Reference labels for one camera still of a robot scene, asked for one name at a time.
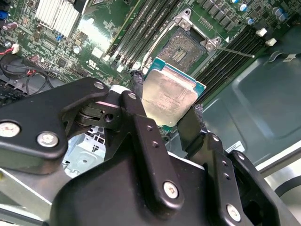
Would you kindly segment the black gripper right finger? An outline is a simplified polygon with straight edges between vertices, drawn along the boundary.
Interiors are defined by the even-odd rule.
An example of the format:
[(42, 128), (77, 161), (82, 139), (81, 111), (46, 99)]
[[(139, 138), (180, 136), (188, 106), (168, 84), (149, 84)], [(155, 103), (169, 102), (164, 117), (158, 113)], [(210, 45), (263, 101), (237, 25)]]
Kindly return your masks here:
[(240, 151), (230, 153), (207, 130), (202, 105), (177, 123), (186, 158), (205, 168), (206, 214), (213, 226), (292, 226), (294, 216)]

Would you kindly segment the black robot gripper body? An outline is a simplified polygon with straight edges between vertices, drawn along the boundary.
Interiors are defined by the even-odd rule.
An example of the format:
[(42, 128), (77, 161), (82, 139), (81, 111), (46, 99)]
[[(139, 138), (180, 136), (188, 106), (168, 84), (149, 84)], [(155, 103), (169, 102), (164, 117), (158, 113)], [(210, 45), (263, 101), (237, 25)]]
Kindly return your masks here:
[(219, 226), (221, 212), (205, 169), (175, 157), (170, 161), (184, 193), (179, 212), (151, 210), (131, 137), (112, 159), (69, 181), (56, 195), (50, 212), (53, 226)]

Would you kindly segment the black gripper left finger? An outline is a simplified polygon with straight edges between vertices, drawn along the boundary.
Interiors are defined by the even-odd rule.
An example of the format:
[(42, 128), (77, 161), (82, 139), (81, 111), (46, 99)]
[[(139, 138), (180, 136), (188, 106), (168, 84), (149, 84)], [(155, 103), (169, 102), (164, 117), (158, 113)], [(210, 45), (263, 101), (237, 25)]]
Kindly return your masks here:
[(0, 165), (25, 173), (55, 172), (68, 140), (100, 126), (112, 134), (110, 155), (133, 150), (145, 203), (156, 213), (175, 213), (184, 196), (157, 125), (131, 91), (113, 94), (94, 78), (83, 78), (0, 109)]

